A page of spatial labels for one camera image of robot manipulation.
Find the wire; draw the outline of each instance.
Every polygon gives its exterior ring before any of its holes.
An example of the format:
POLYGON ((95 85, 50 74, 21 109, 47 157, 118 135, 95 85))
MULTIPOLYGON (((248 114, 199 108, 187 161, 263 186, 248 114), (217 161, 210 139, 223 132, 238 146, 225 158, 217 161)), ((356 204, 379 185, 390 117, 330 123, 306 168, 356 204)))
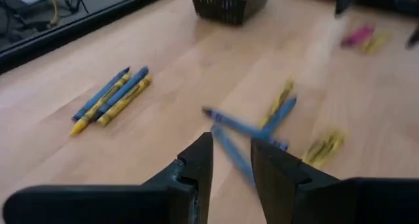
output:
POLYGON ((5 10, 5 12, 6 12, 6 17, 7 17, 7 22, 6 22, 4 36, 7 36, 7 34, 9 33, 9 28, 10 28, 10 14, 8 10, 5 10))
POLYGON ((54 26, 57 24, 58 22, 58 7, 57 7, 57 1, 56 0, 52 0, 52 4, 54 5, 54 16, 52 17, 52 19, 50 20, 50 25, 54 26))

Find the pink crayon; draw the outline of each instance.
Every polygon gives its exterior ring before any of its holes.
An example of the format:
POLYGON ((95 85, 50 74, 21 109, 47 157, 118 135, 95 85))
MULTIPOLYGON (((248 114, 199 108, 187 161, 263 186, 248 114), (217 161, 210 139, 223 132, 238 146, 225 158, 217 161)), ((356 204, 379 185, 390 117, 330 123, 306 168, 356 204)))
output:
POLYGON ((363 41, 368 39, 373 34, 374 29, 374 26, 364 25, 351 35, 345 37, 340 43, 340 45, 343 47, 353 47, 358 44, 361 44, 363 41))

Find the yellow cable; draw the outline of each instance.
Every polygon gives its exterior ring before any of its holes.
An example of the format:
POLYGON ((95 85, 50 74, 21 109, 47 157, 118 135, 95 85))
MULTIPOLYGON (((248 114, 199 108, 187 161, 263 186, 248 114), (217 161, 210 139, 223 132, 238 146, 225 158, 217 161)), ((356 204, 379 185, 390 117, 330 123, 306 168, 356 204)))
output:
POLYGON ((50 20, 50 27, 54 26, 58 22, 58 7, 56 0, 52 0, 52 4, 54 5, 54 17, 50 20))

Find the black basket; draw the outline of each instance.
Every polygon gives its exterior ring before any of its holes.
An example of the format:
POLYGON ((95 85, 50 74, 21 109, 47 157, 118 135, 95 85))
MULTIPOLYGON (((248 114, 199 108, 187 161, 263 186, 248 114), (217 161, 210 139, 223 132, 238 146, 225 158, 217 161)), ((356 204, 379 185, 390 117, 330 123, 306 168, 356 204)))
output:
POLYGON ((266 5, 267 0, 192 0, 196 13, 228 24, 243 24, 266 5))

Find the wooden floor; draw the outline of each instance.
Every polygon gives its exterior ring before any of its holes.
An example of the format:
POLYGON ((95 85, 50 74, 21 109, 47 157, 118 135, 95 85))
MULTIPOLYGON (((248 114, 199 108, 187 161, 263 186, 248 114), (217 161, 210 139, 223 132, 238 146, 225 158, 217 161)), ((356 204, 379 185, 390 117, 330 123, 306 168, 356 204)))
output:
MULTIPOLYGON (((339 178, 419 176, 419 56, 414 20, 324 0, 269 0, 244 27, 199 19, 191 0, 161 0, 0 76, 0 200, 34 184, 139 184, 211 121, 214 106, 257 124, 289 77, 296 108, 277 138, 301 156, 324 130, 346 144, 323 168, 339 178), (381 52, 342 50, 365 22, 393 31, 381 52), (70 118, 115 73, 148 65, 154 82, 108 127, 70 138, 70 118)), ((249 140, 234 135, 249 155, 249 140)), ((257 195, 215 144, 210 223, 264 223, 257 195)))

